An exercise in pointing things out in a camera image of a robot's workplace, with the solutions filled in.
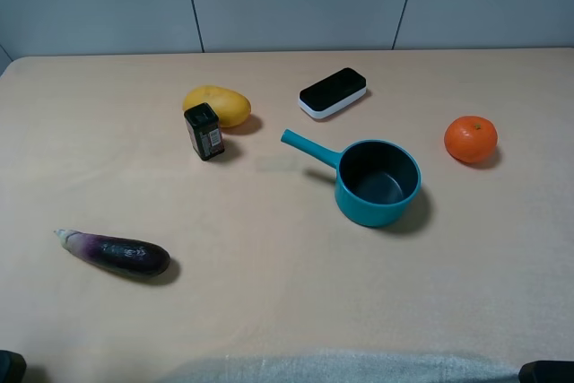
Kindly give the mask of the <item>black and white eraser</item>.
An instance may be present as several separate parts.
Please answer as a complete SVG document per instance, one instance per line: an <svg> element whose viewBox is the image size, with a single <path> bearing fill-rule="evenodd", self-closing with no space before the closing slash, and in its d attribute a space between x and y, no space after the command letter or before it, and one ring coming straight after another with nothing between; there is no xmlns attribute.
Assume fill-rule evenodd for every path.
<svg viewBox="0 0 574 383"><path fill-rule="evenodd" d="M345 67L300 91L298 105L311 118L322 120L346 109L366 92L366 78Z"/></svg>

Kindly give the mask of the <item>black block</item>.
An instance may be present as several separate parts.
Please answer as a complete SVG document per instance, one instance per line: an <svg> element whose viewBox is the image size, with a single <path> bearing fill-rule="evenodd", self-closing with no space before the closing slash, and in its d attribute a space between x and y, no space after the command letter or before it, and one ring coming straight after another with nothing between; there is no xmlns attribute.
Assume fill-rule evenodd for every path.
<svg viewBox="0 0 574 383"><path fill-rule="evenodd" d="M518 373L520 383L574 383L574 361L533 361Z"/></svg>
<svg viewBox="0 0 574 383"><path fill-rule="evenodd" d="M21 383L27 363L19 353L0 351L0 383Z"/></svg>

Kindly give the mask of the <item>yellow mango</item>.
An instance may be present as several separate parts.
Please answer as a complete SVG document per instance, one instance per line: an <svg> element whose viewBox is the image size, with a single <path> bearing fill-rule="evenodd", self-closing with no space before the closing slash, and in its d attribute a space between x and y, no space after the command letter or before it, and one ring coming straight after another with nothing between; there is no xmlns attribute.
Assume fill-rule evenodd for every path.
<svg viewBox="0 0 574 383"><path fill-rule="evenodd" d="M215 85L203 85L190 91L183 100L182 109L186 111L202 103L212 108L223 128L240 126L251 114L251 104L245 96Z"/></svg>

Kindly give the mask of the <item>orange mandarin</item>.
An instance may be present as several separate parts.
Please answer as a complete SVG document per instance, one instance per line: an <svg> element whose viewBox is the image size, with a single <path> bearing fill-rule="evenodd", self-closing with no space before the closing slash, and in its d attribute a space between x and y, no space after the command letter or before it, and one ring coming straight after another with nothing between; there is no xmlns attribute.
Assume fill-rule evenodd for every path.
<svg viewBox="0 0 574 383"><path fill-rule="evenodd" d="M491 157L498 144L498 132L486 118L462 116L448 126L443 141L453 158L474 164Z"/></svg>

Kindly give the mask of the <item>black block bottom left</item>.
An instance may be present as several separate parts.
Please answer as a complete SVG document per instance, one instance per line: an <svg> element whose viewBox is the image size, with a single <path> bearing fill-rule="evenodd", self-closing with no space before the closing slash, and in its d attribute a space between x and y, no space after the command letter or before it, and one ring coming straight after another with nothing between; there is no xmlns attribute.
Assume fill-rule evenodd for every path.
<svg viewBox="0 0 574 383"><path fill-rule="evenodd" d="M0 351L0 383L21 383L27 363L19 353Z"/></svg>

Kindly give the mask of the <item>purple eggplant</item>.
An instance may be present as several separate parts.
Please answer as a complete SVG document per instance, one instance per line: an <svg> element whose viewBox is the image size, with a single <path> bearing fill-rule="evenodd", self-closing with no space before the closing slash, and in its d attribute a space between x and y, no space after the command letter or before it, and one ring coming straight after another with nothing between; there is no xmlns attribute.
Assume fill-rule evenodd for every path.
<svg viewBox="0 0 574 383"><path fill-rule="evenodd" d="M112 274L148 279L170 266L170 254L150 242L65 229L54 233L71 255Z"/></svg>

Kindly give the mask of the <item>black block bottom right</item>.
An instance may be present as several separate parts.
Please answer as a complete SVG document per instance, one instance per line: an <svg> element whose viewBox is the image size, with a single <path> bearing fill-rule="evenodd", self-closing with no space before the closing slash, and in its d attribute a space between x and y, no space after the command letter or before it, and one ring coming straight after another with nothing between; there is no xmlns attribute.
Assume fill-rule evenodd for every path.
<svg viewBox="0 0 574 383"><path fill-rule="evenodd" d="M533 361L518 373L520 383L574 383L574 361Z"/></svg>

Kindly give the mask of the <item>small black labelled box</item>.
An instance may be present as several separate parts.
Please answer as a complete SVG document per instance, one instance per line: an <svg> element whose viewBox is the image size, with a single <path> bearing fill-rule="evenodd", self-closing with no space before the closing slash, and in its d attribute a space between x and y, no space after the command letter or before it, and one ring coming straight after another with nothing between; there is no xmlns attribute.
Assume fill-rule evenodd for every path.
<svg viewBox="0 0 574 383"><path fill-rule="evenodd" d="M185 110L184 119L193 148L202 161L224 153L219 118L207 103Z"/></svg>

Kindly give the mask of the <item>grey cloth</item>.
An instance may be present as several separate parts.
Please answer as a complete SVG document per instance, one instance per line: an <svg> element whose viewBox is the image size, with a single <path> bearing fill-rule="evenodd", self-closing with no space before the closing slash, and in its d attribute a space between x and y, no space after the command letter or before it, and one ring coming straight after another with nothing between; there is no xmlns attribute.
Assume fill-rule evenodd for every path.
<svg viewBox="0 0 574 383"><path fill-rule="evenodd" d="M319 351L196 358L164 382L518 382L518 368L473 355Z"/></svg>

